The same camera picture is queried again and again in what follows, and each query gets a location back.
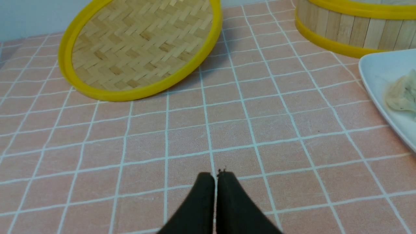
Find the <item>dumpling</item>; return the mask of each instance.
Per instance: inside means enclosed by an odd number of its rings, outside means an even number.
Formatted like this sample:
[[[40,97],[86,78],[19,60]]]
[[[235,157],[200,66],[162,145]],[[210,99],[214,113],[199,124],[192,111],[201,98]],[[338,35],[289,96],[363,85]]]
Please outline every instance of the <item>dumpling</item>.
[[[409,74],[398,79],[387,90],[385,99],[392,109],[416,114],[416,71],[412,69]]]

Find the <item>tile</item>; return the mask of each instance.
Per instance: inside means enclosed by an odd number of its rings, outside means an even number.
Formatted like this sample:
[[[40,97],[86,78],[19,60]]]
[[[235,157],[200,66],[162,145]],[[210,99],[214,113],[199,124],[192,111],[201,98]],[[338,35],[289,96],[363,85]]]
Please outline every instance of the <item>tile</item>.
[[[157,132],[166,129],[166,113],[154,113],[132,117],[128,135]]]
[[[208,123],[228,120],[245,119],[245,113],[241,102],[232,102],[207,106]]]
[[[308,70],[318,69],[339,64],[338,60],[329,52],[301,57]]]
[[[69,98],[65,104],[66,107],[85,105],[85,104],[95,104],[97,100],[86,97],[79,93],[78,91],[73,91],[70,93]]]
[[[279,25],[282,27],[283,31],[297,30],[295,26],[295,20],[280,21]]]
[[[328,107],[317,90],[290,93],[282,97],[291,113]]]
[[[21,73],[21,70],[0,70],[0,81],[13,82]]]
[[[198,89],[201,88],[201,79],[199,78],[198,72],[193,72],[189,74],[185,79],[179,81],[174,86],[170,87],[169,91],[184,91],[184,90],[191,90],[191,89]]]
[[[122,155],[123,139],[88,143],[84,145],[80,169],[118,165]]]
[[[306,72],[277,76],[274,79],[281,93],[315,88],[315,85]]]
[[[233,61],[234,66],[241,66],[245,64],[263,61],[261,54],[258,50],[233,52],[231,53],[231,60]]]
[[[235,7],[227,7],[223,9],[223,16],[224,19],[232,18],[232,17],[238,17],[238,16],[244,16],[243,9],[241,6],[235,6]]]
[[[322,53],[327,51],[326,49],[312,44],[311,42],[298,42],[293,44],[293,48],[299,56]]]
[[[168,190],[168,219],[170,219],[176,210],[181,206],[190,190],[190,187]]]
[[[170,94],[169,99],[171,100],[173,96],[174,96],[173,94]],[[159,111],[166,111],[166,95],[165,94],[155,95],[155,96],[133,101],[133,110],[131,114],[141,115],[145,113],[159,112]]]
[[[207,105],[240,100],[240,93],[235,83],[208,87],[204,89],[204,92]]]
[[[36,176],[75,171],[80,154],[81,146],[79,145],[46,150],[37,169]]]
[[[169,156],[192,154],[208,150],[205,126],[170,130],[168,132],[168,139]]]
[[[13,226],[12,233],[19,234],[53,234],[58,231],[63,207],[20,213]]]
[[[38,95],[42,88],[42,82],[19,82],[15,83],[8,97],[28,97]]]
[[[416,189],[416,159],[413,156],[370,161],[369,164],[387,193]]]
[[[107,233],[110,228],[112,210],[112,199],[69,206],[61,233]]]
[[[299,141],[261,145],[258,150],[266,173],[311,167]]]
[[[411,232],[416,232],[416,223],[413,221],[416,212],[415,199],[416,194],[390,197]]]
[[[163,189],[165,160],[133,164],[123,167],[119,194],[131,194]]]
[[[285,10],[285,11],[273,13],[273,16],[276,18],[277,21],[293,20],[294,15],[295,15],[295,10]]]
[[[246,120],[211,124],[209,126],[213,149],[252,144]]]
[[[18,57],[32,57],[35,55],[37,48],[13,48],[13,54],[10,54],[10,58],[18,58]]]
[[[43,46],[58,45],[61,43],[62,35],[48,37]]]
[[[53,67],[56,65],[56,63],[57,63],[57,56],[33,57],[28,65],[28,68]]]
[[[202,105],[202,91],[200,89],[169,94],[169,110]]]
[[[0,115],[17,115],[26,113],[32,106],[33,97],[6,98],[0,106]]]
[[[279,96],[245,100],[244,104],[249,118],[286,114]]]
[[[218,68],[231,67],[228,55],[218,55],[215,57],[207,57],[201,64],[201,70],[207,71]]]
[[[245,50],[256,50],[257,45],[253,37],[248,37],[240,40],[234,40],[227,42],[228,49],[230,52],[238,52]]]
[[[269,9],[267,8],[267,4],[265,2],[243,5],[243,9],[245,15],[247,16],[269,13]]]
[[[263,177],[253,179],[241,179],[239,180],[241,187],[250,197],[250,199],[256,204],[256,206],[262,211],[271,211],[270,198],[267,193],[266,186],[264,184]]]
[[[329,207],[300,210],[279,214],[282,228],[287,234],[336,234],[341,233]]]
[[[337,57],[344,64],[358,63],[358,61],[360,60],[357,58],[348,57],[348,56],[340,55],[340,54],[334,54],[334,56]]]
[[[165,133],[156,132],[127,137],[124,162],[165,157]]]
[[[251,120],[256,143],[272,142],[296,137],[288,115],[262,117]]]
[[[169,129],[205,124],[203,107],[169,112]]]
[[[303,72],[303,66],[298,58],[286,58],[269,61],[268,65],[273,75],[283,75],[294,72]]]
[[[95,113],[95,121],[104,119],[115,119],[128,116],[130,112],[130,102],[106,102],[98,104]]]
[[[20,206],[27,186],[27,181],[0,184],[0,213],[14,212]]]
[[[47,147],[81,143],[87,136],[88,128],[89,124],[56,128]]]
[[[276,33],[276,32],[281,31],[279,26],[275,22],[267,23],[267,24],[260,24],[260,25],[253,25],[251,26],[251,29],[253,30],[254,35]]]
[[[224,30],[224,36],[228,44],[228,41],[230,40],[239,40],[246,37],[251,37],[252,34],[249,27],[238,27]]]
[[[235,17],[231,19],[225,19],[223,21],[223,29],[229,29],[234,27],[244,27],[247,26],[247,22],[244,17]]]
[[[118,234],[160,228],[163,226],[163,192],[119,198],[115,217],[114,233]]]
[[[294,9],[291,1],[282,1],[282,0],[269,1],[268,5],[269,5],[271,12],[282,12],[282,11]]]
[[[295,53],[293,52],[290,45],[277,45],[274,47],[264,48],[261,51],[266,60],[282,59],[295,56]]]
[[[0,164],[0,181],[31,178],[40,153],[5,157]]]
[[[200,172],[212,172],[209,154],[169,159],[168,186],[194,184]]]
[[[256,40],[260,48],[287,44],[285,35],[281,32],[275,34],[264,34],[256,36]]]
[[[24,69],[30,61],[30,57],[16,58],[8,61],[2,67],[3,70],[7,69]]]
[[[63,107],[67,96],[68,96],[68,93],[66,92],[57,93],[57,94],[49,94],[49,95],[41,95],[36,99],[35,104],[33,105],[32,111],[61,108]]]
[[[349,134],[365,158],[405,154],[409,152],[406,145],[389,127]]]
[[[0,233],[7,233],[12,224],[14,214],[0,216]]]
[[[65,204],[74,175],[59,175],[33,180],[22,209]]]
[[[71,89],[71,85],[64,78],[59,78],[59,79],[48,80],[45,83],[41,93],[50,94],[50,93],[55,93],[55,92],[65,92],[65,91],[69,91],[70,89]]]
[[[252,147],[214,152],[213,158],[215,172],[226,169],[233,172],[236,177],[261,174],[259,161]]]
[[[272,15],[258,15],[258,16],[248,16],[247,21],[250,25],[258,25],[264,23],[274,22],[274,18]]]
[[[114,196],[119,168],[78,173],[71,202],[83,202]]]
[[[318,87],[354,80],[351,74],[343,66],[328,67],[311,71],[310,73]]]
[[[369,100],[365,91],[355,82],[324,88],[321,91],[331,106]]]
[[[358,129],[387,124],[371,102],[359,102],[335,107],[346,129]]]
[[[346,233],[406,233],[385,199],[348,203],[335,210]]]
[[[381,195],[373,176],[362,162],[317,171],[332,202]]]
[[[41,47],[36,53],[36,56],[52,56],[57,55],[59,50],[59,45]]]
[[[214,46],[214,48],[212,49],[212,51],[210,52],[209,56],[214,56],[214,55],[225,55],[227,54],[227,48],[225,46],[225,42],[217,42]]]
[[[124,136],[127,131],[127,118],[93,123],[88,140],[94,141],[112,137]]]
[[[293,114],[293,119],[302,137],[342,131],[330,108]]]
[[[25,115],[18,116],[0,116],[0,135],[6,135],[16,132],[19,128],[20,123],[22,122]]]
[[[58,126],[89,123],[92,121],[95,106],[69,107],[62,110]]]
[[[31,80],[41,81],[46,80],[51,73],[51,68],[28,68],[25,69],[22,75],[19,77],[19,81]]]
[[[39,132],[26,132],[16,135],[8,149],[8,154],[27,152],[42,149],[49,138],[50,130]]]
[[[277,210],[327,202],[313,171],[277,174],[267,179]]]
[[[271,78],[240,82],[240,90],[244,99],[277,95],[277,90]]]
[[[238,81],[260,79],[270,76],[264,62],[236,67],[235,75],[237,76]]]
[[[344,134],[305,139],[304,143],[315,166],[361,159]]]

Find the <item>yellow plastic ring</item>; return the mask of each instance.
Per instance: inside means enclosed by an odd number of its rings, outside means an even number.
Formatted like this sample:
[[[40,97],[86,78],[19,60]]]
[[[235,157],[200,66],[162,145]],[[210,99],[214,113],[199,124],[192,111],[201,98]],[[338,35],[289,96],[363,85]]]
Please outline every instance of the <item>yellow plastic ring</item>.
[[[416,20],[416,5],[381,5],[350,0],[309,0],[322,8],[346,15],[384,20]]]
[[[125,90],[125,91],[108,91],[93,88],[83,83],[75,74],[72,66],[72,49],[75,44],[75,40],[83,28],[83,26],[91,19],[91,17],[103,8],[106,4],[112,0],[93,0],[74,18],[71,24],[68,26],[64,35],[62,36],[61,44],[58,52],[58,63],[61,69],[62,75],[67,81],[72,84],[75,89],[80,93],[103,101],[110,102],[123,102],[136,100],[144,97],[152,96],[156,93],[164,91],[174,84],[181,81],[183,78],[193,72],[208,56],[208,54],[214,48],[218,37],[221,33],[221,27],[223,23],[223,15],[221,12],[221,5],[219,0],[210,0],[213,10],[213,22],[211,31],[208,34],[207,40],[202,45],[201,49],[195,54],[195,56],[179,69],[175,74],[167,77],[164,80],[153,83],[149,86]]]

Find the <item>woven bamboo surface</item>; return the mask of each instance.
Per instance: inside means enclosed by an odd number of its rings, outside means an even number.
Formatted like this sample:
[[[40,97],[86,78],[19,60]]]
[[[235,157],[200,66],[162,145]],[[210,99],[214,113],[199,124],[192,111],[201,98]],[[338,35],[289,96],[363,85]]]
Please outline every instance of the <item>woven bamboo surface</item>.
[[[212,19],[209,0],[113,0],[82,28],[72,65],[78,78],[94,88],[145,87],[195,56]]]

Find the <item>white grout line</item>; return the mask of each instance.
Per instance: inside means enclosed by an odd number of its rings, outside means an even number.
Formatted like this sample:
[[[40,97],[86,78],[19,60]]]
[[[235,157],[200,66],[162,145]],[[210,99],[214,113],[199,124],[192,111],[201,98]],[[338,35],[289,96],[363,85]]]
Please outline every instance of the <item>white grout line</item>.
[[[168,173],[169,173],[169,91],[166,91],[166,120],[165,120],[165,180],[163,190],[163,224],[168,221]]]
[[[285,35],[286,39],[287,39],[287,40],[289,40],[289,38],[287,37],[286,33],[285,33],[285,32],[283,32],[283,34]],[[296,56],[298,56],[298,55],[297,55],[297,52],[295,51],[295,49],[294,49],[294,47],[293,47],[293,45],[290,45],[290,46],[292,47],[292,49],[293,49],[294,53],[296,54]],[[339,118],[339,116],[338,116],[338,114],[337,114],[337,112],[336,112],[335,108],[334,108],[334,107],[332,107],[332,106],[330,105],[330,103],[329,103],[329,101],[326,99],[325,95],[324,95],[324,94],[322,93],[322,91],[318,88],[318,85],[316,84],[316,82],[315,82],[315,80],[314,80],[313,76],[311,75],[311,73],[309,72],[309,70],[306,68],[306,66],[304,65],[303,61],[300,59],[300,57],[299,57],[299,56],[298,56],[298,60],[299,60],[300,64],[303,66],[303,68],[305,69],[305,71],[308,73],[308,75],[309,75],[309,77],[311,78],[311,80],[312,80],[312,82],[313,82],[314,86],[318,89],[318,92],[319,92],[319,94],[321,95],[321,97],[325,100],[325,102],[327,103],[327,105],[331,108],[331,110],[332,110],[332,112],[333,112],[333,114],[334,114],[335,118],[337,119],[338,124],[341,126],[342,130],[345,132],[345,134],[346,134],[346,136],[347,136],[348,140],[351,142],[351,144],[353,145],[353,147],[356,149],[356,151],[357,151],[357,152],[358,152],[358,154],[360,155],[361,159],[362,159],[362,160],[364,160],[364,164],[366,165],[367,169],[369,170],[369,172],[370,172],[370,173],[371,173],[371,175],[373,176],[373,178],[374,178],[374,180],[376,181],[377,185],[379,186],[379,188],[380,188],[381,192],[383,193],[383,195],[384,195],[384,196],[386,196],[386,194],[387,194],[387,193],[386,193],[386,191],[384,190],[383,186],[381,185],[380,181],[378,180],[377,176],[375,175],[375,173],[374,173],[374,172],[373,172],[373,170],[371,169],[371,167],[370,167],[370,165],[368,164],[368,162],[367,162],[367,161],[365,161],[365,158],[364,158],[364,156],[363,156],[362,152],[360,151],[360,149],[357,147],[357,145],[354,143],[354,141],[352,140],[351,136],[350,136],[350,135],[349,135],[349,133],[347,132],[347,130],[346,130],[345,126],[343,125],[343,123],[341,122],[341,120],[340,120],[340,118]],[[318,177],[318,179],[319,179],[319,183],[322,183],[322,180],[320,179],[320,177],[319,177],[319,175],[318,175],[318,173],[317,173],[317,172],[316,172],[316,176],[317,176],[317,177]],[[327,195],[327,192],[325,191],[325,189],[324,189],[324,192],[326,193],[326,197],[327,197],[328,203],[329,203],[329,204],[331,204],[331,201],[330,201],[329,196]],[[387,200],[387,202],[390,204],[390,206],[391,206],[391,208],[393,209],[393,211],[394,211],[395,215],[397,216],[397,219],[401,222],[401,224],[403,225],[403,227],[404,227],[404,229],[406,230],[406,232],[407,232],[408,234],[411,234],[410,229],[407,227],[407,225],[406,225],[405,221],[404,221],[404,220],[402,219],[402,217],[400,216],[400,214],[399,214],[399,212],[397,211],[397,208],[394,206],[393,202],[392,202],[392,201],[391,201],[391,200],[390,200],[387,196],[386,196],[386,200]],[[341,220],[339,219],[339,217],[338,217],[338,215],[337,215],[337,213],[336,213],[335,209],[333,208],[333,206],[331,206],[331,209],[332,209],[332,211],[333,211],[333,213],[334,213],[335,219],[337,220],[337,222],[338,222],[338,224],[339,224],[339,227],[341,228],[342,233],[345,233],[345,230],[344,230],[344,228],[343,228],[343,226],[342,226],[342,224],[341,224]]]
[[[271,10],[270,10],[270,6],[269,6],[269,2],[266,2],[266,5],[267,5],[267,8],[268,8],[269,12],[271,12]],[[278,26],[278,27],[280,28],[280,30],[282,31],[282,33],[283,33],[283,35],[285,36],[286,40],[289,42],[289,45],[290,45],[290,47],[292,48],[293,52],[295,53],[296,57],[297,57],[297,58],[298,58],[298,60],[302,63],[302,60],[300,59],[300,57],[299,57],[299,55],[297,54],[297,52],[296,52],[295,48],[294,48],[294,47],[293,47],[293,45],[291,44],[291,42],[290,42],[290,40],[289,40],[288,36],[286,35],[286,33],[284,32],[284,30],[283,30],[282,26],[280,26],[280,24],[277,22],[277,20],[276,20],[276,18],[275,18],[274,16],[273,16],[273,18],[275,19],[277,26]],[[285,103],[284,99],[283,99],[283,98],[281,98],[281,99],[282,99],[282,103],[283,103],[283,105],[284,105],[284,107],[285,107],[286,111],[288,112],[288,114],[289,114],[289,116],[290,116],[290,121],[292,122],[292,125],[293,125],[293,127],[295,128],[296,135],[297,135],[298,137],[300,137],[300,133],[299,133],[299,130],[298,130],[297,126],[296,126],[295,120],[294,120],[293,116],[289,113],[289,109],[287,108],[287,106],[286,106],[286,103]],[[314,164],[314,162],[313,162],[313,160],[312,160],[312,158],[311,158],[311,156],[310,156],[310,154],[309,154],[308,150],[306,149],[305,143],[304,143],[304,141],[303,141],[302,139],[300,140],[300,143],[301,143],[301,145],[302,145],[302,148],[303,148],[303,150],[304,150],[304,152],[305,152],[306,156],[308,157],[308,160],[309,160],[309,162],[310,162],[310,164],[311,164],[311,166],[312,166],[312,170],[313,170],[313,172],[314,172],[314,174],[315,174],[315,176],[316,176],[316,178],[317,178],[317,180],[318,180],[318,182],[319,182],[319,184],[320,184],[320,186],[321,186],[321,189],[322,189],[322,191],[323,191],[323,193],[324,193],[324,195],[325,195],[325,199],[327,200],[327,203],[328,203],[328,204],[330,204],[330,208],[331,208],[332,213],[333,213],[333,215],[334,215],[334,217],[335,217],[335,219],[336,219],[336,221],[337,221],[337,223],[338,223],[338,226],[339,226],[339,228],[340,228],[340,230],[341,230],[341,233],[342,233],[342,234],[345,234],[345,230],[344,230],[344,228],[343,228],[343,226],[342,226],[341,220],[339,219],[338,214],[337,214],[337,212],[335,211],[335,208],[331,205],[331,200],[330,200],[330,198],[329,198],[328,192],[327,192],[327,190],[326,190],[326,188],[325,188],[325,185],[324,185],[324,183],[323,183],[323,181],[322,181],[321,177],[319,176],[319,174],[318,174],[318,172],[317,172],[317,170],[316,170],[316,168],[315,168],[315,164]]]
[[[91,120],[93,120],[95,118],[95,115],[96,115],[97,109],[98,109],[98,104],[99,104],[99,101],[95,105],[94,113],[92,115]],[[75,181],[77,180],[78,171],[79,171],[79,168],[81,167],[82,159],[83,159],[83,156],[84,156],[85,142],[87,141],[87,139],[89,137],[89,134],[91,133],[92,125],[93,125],[93,123],[91,122],[90,125],[89,125],[89,128],[88,128],[87,134],[86,134],[86,136],[84,138],[84,141],[81,144],[81,153],[79,155],[79,161],[78,161],[77,169],[76,169],[76,171],[74,173],[74,178],[72,179],[71,187],[70,187],[69,192],[68,192],[67,203],[66,203],[65,208],[64,208],[64,211],[62,213],[61,221],[59,222],[59,228],[58,228],[57,234],[60,234],[61,233],[62,227],[64,225],[65,215],[67,214],[68,206],[69,206],[69,203],[71,202],[71,197],[72,197],[72,193],[74,191]]]
[[[253,33],[253,30],[252,30],[251,26],[249,28],[250,28],[251,34],[253,35],[254,33]],[[256,43],[257,48],[260,51],[260,54],[262,55],[262,52],[261,52],[260,47],[259,47],[259,44],[257,43],[257,38],[256,37],[253,37],[253,38],[254,38],[254,41]],[[242,95],[242,92],[241,92],[241,89],[240,89],[240,85],[238,83],[237,74],[236,74],[235,69],[234,69],[234,66],[233,66],[233,61],[231,59],[231,54],[230,54],[230,49],[228,48],[228,43],[225,43],[225,47],[227,49],[228,59],[230,60],[231,69],[233,71],[234,79],[235,79],[236,84],[237,84],[237,89],[238,89],[238,93],[240,95],[240,100],[241,100],[241,104],[243,106],[244,114],[245,114],[245,117],[247,119],[248,128],[249,128],[250,135],[251,135],[251,140],[252,140],[253,145],[254,145],[254,151],[256,153],[257,161],[258,161],[259,166],[260,166],[260,170],[261,170],[261,173],[262,173],[263,181],[264,181],[264,184],[266,186],[266,190],[267,190],[267,194],[269,196],[269,200],[270,200],[270,204],[271,204],[272,210],[275,212],[276,211],[275,202],[274,202],[273,197],[272,197],[272,193],[271,193],[271,190],[270,190],[269,182],[268,182],[267,177],[265,175],[265,170],[264,170],[264,167],[263,167],[263,163],[262,163],[262,160],[261,160],[261,157],[260,157],[260,153],[259,153],[259,150],[258,150],[258,147],[257,147],[256,139],[255,139],[255,136],[254,136],[254,133],[253,133],[253,126],[251,124],[251,121],[250,121],[250,118],[249,118],[249,115],[248,115],[248,112],[247,112],[247,108],[245,106],[245,102],[243,101],[243,95]],[[281,230],[282,229],[282,225],[280,223],[279,218],[276,215],[275,215],[275,219],[276,219],[277,226]]]
[[[45,83],[43,83],[43,85],[42,85],[41,89],[39,90],[39,93],[41,93],[41,91],[42,91],[43,87],[45,86],[45,84],[46,84],[46,81],[45,81]],[[36,97],[36,98],[35,98],[35,100],[33,101],[32,106],[30,107],[30,109],[32,109],[32,108],[33,108],[33,106],[35,105],[36,99],[37,99],[37,97]],[[61,109],[61,111],[60,111],[60,113],[59,113],[59,115],[58,115],[58,118],[57,118],[57,120],[56,120],[56,122],[55,122],[55,126],[58,124],[58,120],[59,120],[59,118],[60,118],[60,116],[61,116],[61,114],[62,114],[62,111],[63,111],[63,109]],[[43,148],[42,148],[42,150],[41,150],[41,155],[40,155],[40,158],[39,158],[39,160],[38,160],[38,162],[37,162],[37,164],[36,164],[36,167],[35,167],[35,170],[34,170],[34,172],[33,172],[33,174],[32,174],[32,178],[31,178],[31,180],[29,180],[28,184],[26,185],[26,190],[25,190],[25,192],[24,192],[24,194],[23,194],[22,200],[20,201],[20,205],[19,205],[19,207],[18,207],[18,209],[17,209],[17,211],[16,211],[16,214],[15,214],[15,215],[14,215],[14,217],[13,217],[12,223],[10,224],[9,231],[7,232],[8,234],[11,234],[12,229],[13,229],[13,227],[14,227],[15,223],[16,223],[16,220],[17,220],[18,214],[20,213],[20,211],[21,211],[21,209],[22,209],[22,207],[23,207],[23,204],[24,204],[25,199],[26,199],[26,196],[27,196],[27,194],[28,194],[28,192],[29,192],[30,186],[32,185],[33,178],[36,176],[36,173],[37,173],[37,171],[38,171],[38,169],[39,169],[39,167],[40,167],[40,164],[41,164],[41,162],[42,162],[42,160],[43,160],[43,156],[45,155],[45,148],[46,148],[46,145],[47,145],[47,143],[50,141],[50,139],[52,138],[52,134],[53,134],[53,132],[54,132],[54,129],[52,129],[52,130],[51,130],[51,132],[49,133],[48,140],[45,142],[45,144],[44,144],[44,146],[43,146]]]
[[[116,191],[115,191],[114,201],[113,201],[113,211],[111,213],[110,228],[108,230],[109,234],[112,234],[113,229],[114,229],[114,223],[115,223],[115,218],[116,218],[116,210],[117,210],[117,202],[118,202],[117,200],[118,200],[118,197],[119,197],[121,177],[123,175],[124,158],[126,156],[127,134],[130,130],[130,122],[131,122],[131,113],[132,112],[133,112],[133,101],[130,101],[129,118],[127,120],[126,133],[124,134],[124,138],[123,138],[123,154],[121,155],[121,160],[120,160],[119,177],[117,178]]]

